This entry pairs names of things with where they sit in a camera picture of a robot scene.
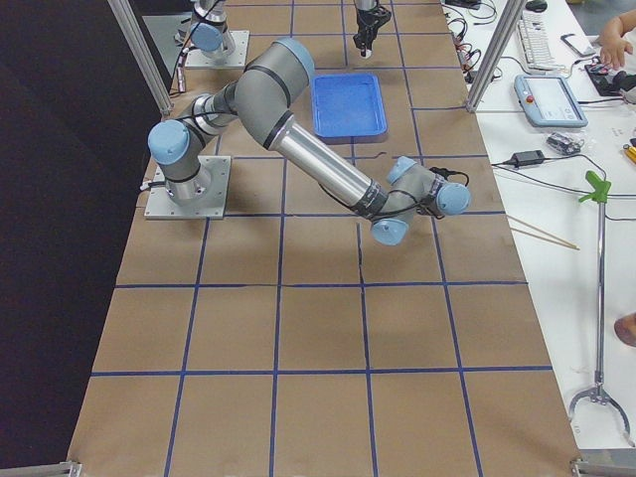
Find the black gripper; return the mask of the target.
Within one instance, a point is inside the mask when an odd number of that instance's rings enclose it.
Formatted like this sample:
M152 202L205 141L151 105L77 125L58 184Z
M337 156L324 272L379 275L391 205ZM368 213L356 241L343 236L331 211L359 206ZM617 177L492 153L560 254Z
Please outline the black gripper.
M371 51L379 29L391 19L391 11L385 7L357 10L358 33L353 37L356 48Z

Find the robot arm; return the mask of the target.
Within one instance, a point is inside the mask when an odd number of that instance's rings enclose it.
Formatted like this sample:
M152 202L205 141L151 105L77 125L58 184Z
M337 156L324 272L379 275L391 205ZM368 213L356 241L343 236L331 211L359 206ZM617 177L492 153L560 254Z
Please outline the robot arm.
M282 37L251 61L237 80L214 94L197 96L177 118L154 125L148 146L169 196L184 203L207 193L212 177L199 155L239 120L256 143L280 153L334 201L369 220L374 239L382 244L399 244L416 214L442 219L468 209L471 194L463 184L400 156L388 175L392 189L387 191L303 128L290 106L314 75L308 50Z
M235 43L229 31L225 1L192 1L193 12L186 39L208 56L230 54ZM392 12L379 1L355 1L358 31L354 44L362 58L373 54L378 32L391 18Z

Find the person's hand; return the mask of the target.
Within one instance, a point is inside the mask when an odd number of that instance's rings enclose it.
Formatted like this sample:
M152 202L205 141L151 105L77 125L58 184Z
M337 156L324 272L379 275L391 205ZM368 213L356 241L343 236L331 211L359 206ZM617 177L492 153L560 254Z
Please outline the person's hand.
M635 11L630 10L610 19L599 37L601 62L614 70L625 66L625 56L633 54L633 45L624 36L635 29Z

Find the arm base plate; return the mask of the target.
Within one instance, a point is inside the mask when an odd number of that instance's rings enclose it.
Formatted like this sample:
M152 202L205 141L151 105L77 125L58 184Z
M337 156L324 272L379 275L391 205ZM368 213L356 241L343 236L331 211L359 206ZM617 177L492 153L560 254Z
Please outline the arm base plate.
M231 176L231 156L200 155L198 175L189 181L168 181L159 166L148 188L144 217L148 220L222 220Z
M249 31L230 31L234 48L223 49L219 47L215 51L206 52L200 49L192 49L186 58L186 69L207 70L242 70L246 64Z

